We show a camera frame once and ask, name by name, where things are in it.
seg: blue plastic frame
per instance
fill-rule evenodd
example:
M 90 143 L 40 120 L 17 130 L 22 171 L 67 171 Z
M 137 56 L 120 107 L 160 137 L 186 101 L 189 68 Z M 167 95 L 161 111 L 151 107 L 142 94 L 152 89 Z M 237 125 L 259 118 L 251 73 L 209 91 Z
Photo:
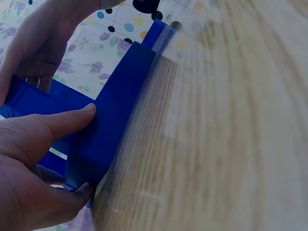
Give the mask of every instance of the blue plastic frame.
M 96 117 L 89 126 L 52 145 L 67 155 L 67 160 L 48 152 L 40 161 L 41 165 L 65 176 L 66 187 L 76 189 L 84 182 L 97 185 L 108 171 L 156 56 L 151 49 L 165 28 L 166 24 L 156 20 L 143 43 L 131 45 L 96 100 L 56 80 L 52 81 L 51 91 L 46 94 L 17 76 L 12 77 L 7 99 L 0 107 L 0 114 L 5 118 L 55 114 L 81 109 L 89 103 L 97 107 Z M 167 43 L 175 32 L 170 27 Z

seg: yellow dot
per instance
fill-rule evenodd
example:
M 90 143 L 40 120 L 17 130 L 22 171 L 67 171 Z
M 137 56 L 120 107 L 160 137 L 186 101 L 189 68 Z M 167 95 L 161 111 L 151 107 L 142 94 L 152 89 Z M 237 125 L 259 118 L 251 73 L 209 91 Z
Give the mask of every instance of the yellow dot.
M 86 22 L 87 22 L 88 24 L 93 24 L 93 23 L 94 23 L 94 18 L 93 18 L 93 17 L 88 17 L 88 18 L 86 19 Z
M 140 33 L 140 38 L 144 39 L 147 33 L 148 33 L 147 31 L 142 31 Z
M 136 26 L 142 26 L 142 25 L 143 25 L 143 18 L 141 18 L 141 17 L 135 17 L 135 18 L 134 18 L 134 24 L 135 24 Z
M 180 49 L 185 49 L 187 47 L 187 42 L 184 40 L 179 40 L 177 42 L 177 47 Z

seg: blue dot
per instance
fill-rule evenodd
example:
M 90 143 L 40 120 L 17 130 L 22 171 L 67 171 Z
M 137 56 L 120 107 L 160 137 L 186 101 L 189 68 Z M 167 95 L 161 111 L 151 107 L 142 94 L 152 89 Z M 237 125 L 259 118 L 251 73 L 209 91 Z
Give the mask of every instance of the blue dot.
M 104 18 L 104 13 L 103 12 L 97 12 L 97 16 L 99 18 Z
M 124 28 L 125 28 L 125 30 L 128 31 L 128 32 L 132 32 L 132 31 L 134 30 L 134 26 L 133 26 L 131 23 L 126 23 L 126 24 L 124 25 Z

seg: wooden surface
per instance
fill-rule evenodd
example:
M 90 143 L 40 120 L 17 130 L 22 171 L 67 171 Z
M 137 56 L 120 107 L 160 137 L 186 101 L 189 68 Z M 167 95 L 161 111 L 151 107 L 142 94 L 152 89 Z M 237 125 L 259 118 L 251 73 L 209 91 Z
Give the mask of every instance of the wooden surface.
M 308 230 L 308 1 L 217 6 L 199 30 L 183 14 L 185 55 L 152 70 L 97 230 Z

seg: skin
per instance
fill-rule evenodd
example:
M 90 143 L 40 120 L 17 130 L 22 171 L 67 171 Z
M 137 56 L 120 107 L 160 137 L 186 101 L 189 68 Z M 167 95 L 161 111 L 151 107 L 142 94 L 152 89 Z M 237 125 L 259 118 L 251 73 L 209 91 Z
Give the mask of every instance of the skin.
M 0 230 L 30 231 L 72 220 L 90 199 L 89 183 L 75 192 L 57 173 L 38 165 L 51 144 L 86 127 L 96 108 L 0 121 Z
M 0 105 L 13 74 L 49 92 L 67 41 L 76 26 L 102 8 L 123 0 L 46 0 L 27 17 L 0 66 Z M 37 165 L 51 144 L 93 120 L 95 106 L 55 115 L 29 115 L 0 121 L 0 230 L 30 231 L 72 220 L 93 193 L 86 183 L 75 192 L 54 188 L 64 179 Z

